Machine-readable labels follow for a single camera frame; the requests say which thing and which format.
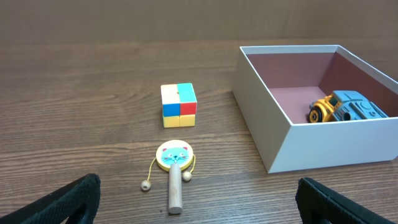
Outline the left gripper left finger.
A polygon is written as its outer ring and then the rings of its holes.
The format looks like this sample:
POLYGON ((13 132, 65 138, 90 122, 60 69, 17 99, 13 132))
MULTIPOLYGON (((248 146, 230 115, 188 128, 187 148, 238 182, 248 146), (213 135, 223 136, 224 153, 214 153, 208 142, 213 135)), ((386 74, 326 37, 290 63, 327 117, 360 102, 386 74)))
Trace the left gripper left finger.
POLYGON ((1 223, 93 224, 100 204, 100 177, 87 174, 1 217, 1 223))

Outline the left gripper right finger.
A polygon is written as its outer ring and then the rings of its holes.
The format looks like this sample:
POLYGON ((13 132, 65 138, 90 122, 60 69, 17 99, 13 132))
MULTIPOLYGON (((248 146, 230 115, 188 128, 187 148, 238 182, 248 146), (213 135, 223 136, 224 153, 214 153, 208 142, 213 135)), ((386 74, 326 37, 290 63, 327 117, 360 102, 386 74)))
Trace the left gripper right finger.
POLYGON ((298 181, 295 200, 303 224, 394 224, 309 177, 298 181))

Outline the yellow grey toy truck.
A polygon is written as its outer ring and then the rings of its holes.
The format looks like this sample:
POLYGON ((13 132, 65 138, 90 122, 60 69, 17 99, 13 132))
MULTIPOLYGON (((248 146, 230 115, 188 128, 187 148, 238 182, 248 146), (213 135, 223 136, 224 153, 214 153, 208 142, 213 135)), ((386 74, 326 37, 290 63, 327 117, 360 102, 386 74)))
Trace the yellow grey toy truck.
POLYGON ((353 121, 362 119, 387 118, 377 105, 353 90, 336 90, 332 94, 313 101, 309 106, 309 123, 330 121, 353 121))

